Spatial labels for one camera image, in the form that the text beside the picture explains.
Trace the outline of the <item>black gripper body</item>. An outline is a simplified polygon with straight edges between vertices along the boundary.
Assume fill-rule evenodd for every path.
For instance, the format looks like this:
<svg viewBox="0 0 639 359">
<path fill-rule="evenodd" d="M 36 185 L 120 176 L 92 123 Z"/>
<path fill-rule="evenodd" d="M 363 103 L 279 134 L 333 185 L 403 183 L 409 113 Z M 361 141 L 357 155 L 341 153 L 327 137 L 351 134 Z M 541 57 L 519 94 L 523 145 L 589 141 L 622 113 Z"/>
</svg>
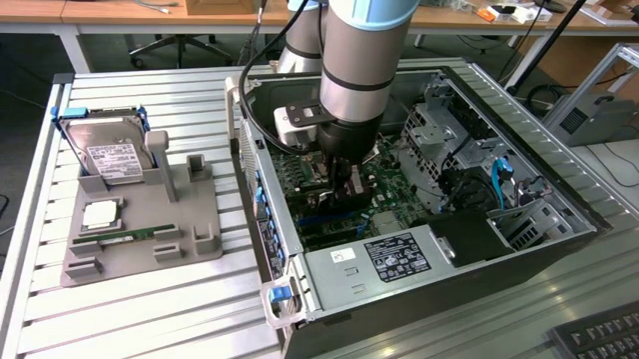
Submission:
<svg viewBox="0 0 639 359">
<path fill-rule="evenodd" d="M 341 120 L 331 114 L 319 116 L 318 142 L 329 167 L 335 161 L 347 160 L 358 165 L 375 146 L 383 115 L 363 122 Z"/>
</svg>

